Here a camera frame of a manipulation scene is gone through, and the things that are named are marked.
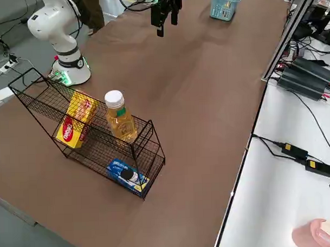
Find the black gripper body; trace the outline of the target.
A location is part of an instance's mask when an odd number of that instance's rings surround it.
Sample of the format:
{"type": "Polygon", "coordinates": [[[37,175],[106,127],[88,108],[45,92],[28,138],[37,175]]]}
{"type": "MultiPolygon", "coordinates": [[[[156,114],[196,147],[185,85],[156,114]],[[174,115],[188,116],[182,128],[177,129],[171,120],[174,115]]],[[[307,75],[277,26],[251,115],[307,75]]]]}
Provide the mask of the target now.
{"type": "Polygon", "coordinates": [[[160,21],[165,22],[173,9],[182,9],[182,0],[159,0],[151,7],[151,24],[158,25],[160,21]]]}

